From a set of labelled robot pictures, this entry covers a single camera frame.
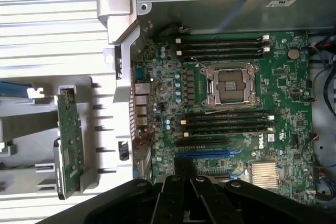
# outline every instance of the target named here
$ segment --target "cpu socket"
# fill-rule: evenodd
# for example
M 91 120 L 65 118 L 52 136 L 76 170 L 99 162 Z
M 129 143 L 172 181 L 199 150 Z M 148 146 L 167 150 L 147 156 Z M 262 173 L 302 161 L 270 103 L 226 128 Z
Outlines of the cpu socket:
M 249 107 L 260 102 L 256 97 L 255 73 L 258 66 L 214 64 L 201 69 L 207 77 L 207 99 L 202 106 L 213 109 Z

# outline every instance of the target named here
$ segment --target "heatsink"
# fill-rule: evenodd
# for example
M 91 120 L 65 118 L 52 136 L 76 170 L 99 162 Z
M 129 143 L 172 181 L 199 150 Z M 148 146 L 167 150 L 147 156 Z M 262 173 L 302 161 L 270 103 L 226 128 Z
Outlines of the heatsink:
M 279 187 L 279 173 L 274 161 L 254 162 L 251 164 L 251 182 L 263 189 Z

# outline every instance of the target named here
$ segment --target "ram slot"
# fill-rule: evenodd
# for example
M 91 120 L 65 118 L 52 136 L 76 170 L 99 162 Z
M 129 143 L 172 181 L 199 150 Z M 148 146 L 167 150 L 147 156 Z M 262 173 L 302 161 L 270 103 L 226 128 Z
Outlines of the ram slot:
M 264 52 L 263 48 L 219 48 L 219 49 L 199 49 L 177 51 L 178 56 L 185 57 L 201 57 L 201 56 L 230 56 L 230 55 L 253 55 Z
M 197 121 L 185 124 L 185 129 L 193 129 L 198 127 L 214 127 L 214 126 L 227 126 L 227 125 L 253 125 L 259 123 L 269 123 L 267 118 L 251 118 L 251 119 L 228 119 L 218 121 Z
M 268 43 L 269 36 L 263 35 L 257 38 L 237 38 L 237 39 L 212 39 L 212 40 L 184 40 L 176 39 L 177 44 L 181 46 L 217 46 L 217 45 L 232 45 L 232 44 L 241 44 L 241 45 L 253 45 L 259 43 Z
M 192 44 L 187 46 L 181 46 L 178 50 L 186 52 L 192 50 L 226 50 L 226 49 L 259 49 L 265 47 L 264 43 L 234 43 L 234 44 L 210 44 L 210 45 L 202 45 L 202 44 Z
M 207 125 L 207 126 L 198 126 L 198 127 L 189 127 L 186 129 L 188 132 L 194 131 L 217 131 L 217 130 L 235 130 L 235 129 L 248 129 L 248 128 L 258 128 L 258 127 L 272 127 L 270 122 L 267 123 L 250 123 L 250 124 L 232 124 L 232 125 Z
M 196 146 L 196 145 L 226 145 L 229 144 L 229 140 L 225 139 L 189 139 L 183 138 L 175 141 L 175 146 Z
M 180 57 L 183 62 L 193 62 L 195 59 L 198 61 L 214 61 L 214 60 L 255 60 L 266 57 L 265 52 L 256 52 L 252 54 L 247 53 L 228 53 L 228 52 L 212 52 L 203 53 L 203 55 L 191 55 Z
M 214 121 L 225 119 L 252 119 L 252 118 L 272 118 L 268 110 L 251 110 L 242 112 L 216 112 L 212 114 L 188 113 L 184 114 L 181 124 L 196 121 Z
M 220 129 L 220 130 L 195 130 L 183 132 L 184 137 L 195 137 L 195 136 L 220 136 L 220 135 L 230 135 L 238 133 L 257 133 L 257 132 L 269 132 L 273 129 L 268 126 L 261 127 L 241 127 L 236 129 Z

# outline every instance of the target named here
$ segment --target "capacitor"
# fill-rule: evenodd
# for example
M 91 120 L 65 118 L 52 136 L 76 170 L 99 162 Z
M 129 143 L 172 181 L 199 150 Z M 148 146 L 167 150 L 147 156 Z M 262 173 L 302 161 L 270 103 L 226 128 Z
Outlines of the capacitor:
M 276 152 L 279 156 L 282 156 L 284 154 L 283 150 L 281 150 L 281 149 L 276 149 Z
M 292 47 L 287 52 L 287 57 L 291 60 L 297 60 L 300 58 L 300 50 L 296 47 Z

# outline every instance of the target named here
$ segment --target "green circuit board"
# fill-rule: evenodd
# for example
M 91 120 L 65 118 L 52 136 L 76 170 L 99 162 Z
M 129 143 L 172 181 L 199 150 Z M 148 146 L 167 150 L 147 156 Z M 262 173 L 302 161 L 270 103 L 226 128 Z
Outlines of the green circuit board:
M 61 90 L 57 96 L 60 138 L 54 142 L 54 157 L 59 199 L 67 199 L 79 190 L 84 171 L 81 124 L 73 89 Z
M 233 61 L 181 62 L 176 54 L 177 37 L 162 37 L 151 40 L 145 50 L 135 60 L 137 83 L 151 83 L 148 95 L 148 127 L 153 127 L 152 167 L 153 178 L 173 173 L 173 158 L 176 152 L 231 150 L 237 154 L 229 157 L 196 158 L 194 163 L 200 174 L 234 174 L 245 181 L 251 180 L 247 164 L 257 161 L 275 161 L 279 175 L 279 187 L 272 191 L 305 204 L 314 203 L 314 197 L 307 193 L 313 189 L 311 168 L 301 159 L 301 148 L 312 131 L 312 108 L 309 98 L 310 73 L 307 51 L 308 36 L 305 33 L 274 32 L 253 34 L 194 35 L 178 36 L 180 39 L 218 40 L 244 39 L 269 35 L 270 52 L 257 60 L 235 60 L 234 63 L 250 63 L 257 66 L 255 91 L 260 102 L 248 108 L 235 110 L 269 110 L 274 116 L 271 132 L 241 133 L 225 137 L 228 145 L 198 145 L 176 147 L 174 142 L 183 137 L 181 118 L 190 112 L 208 111 L 202 106 L 206 99 L 206 76 L 201 74 L 203 67 L 213 64 L 230 64 Z M 288 50 L 300 48 L 298 59 L 289 59 Z M 189 86 L 185 80 L 189 76 Z M 195 95 L 188 100 L 187 90 L 193 78 Z M 293 144 L 296 136 L 297 145 Z M 311 158 L 312 148 L 305 152 Z

